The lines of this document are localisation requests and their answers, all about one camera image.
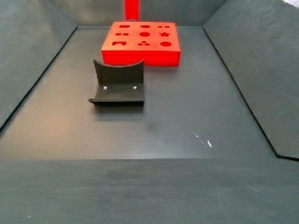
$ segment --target red shape sorter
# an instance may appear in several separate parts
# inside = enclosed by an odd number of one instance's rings
[[[115,22],[100,51],[108,65],[144,60],[147,66],[178,67],[182,48],[175,23]]]

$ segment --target gray wall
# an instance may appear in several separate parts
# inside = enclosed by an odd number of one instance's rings
[[[47,0],[0,0],[0,128],[76,24]]]
[[[276,153],[299,158],[299,10],[228,0],[204,29]]]
[[[111,25],[124,20],[124,0],[52,0],[79,25]],[[140,0],[141,20],[203,25],[227,0]]]

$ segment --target circular hole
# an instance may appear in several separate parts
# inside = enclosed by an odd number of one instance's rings
[[[164,42],[162,42],[162,43],[160,43],[160,45],[162,45],[162,46],[171,46],[171,45],[172,45],[172,43],[171,43],[171,42],[168,42],[168,41],[164,41]]]
[[[143,32],[139,33],[139,35],[140,35],[141,37],[148,37],[148,36],[151,35],[151,33],[147,32],[147,31],[143,31]]]

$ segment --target black bracket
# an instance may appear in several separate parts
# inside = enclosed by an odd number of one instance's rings
[[[93,60],[97,73],[97,93],[93,104],[144,103],[144,62],[128,66],[107,66]]]

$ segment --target red pole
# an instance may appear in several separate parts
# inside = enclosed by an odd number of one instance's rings
[[[125,0],[125,20],[139,20],[139,0]]]

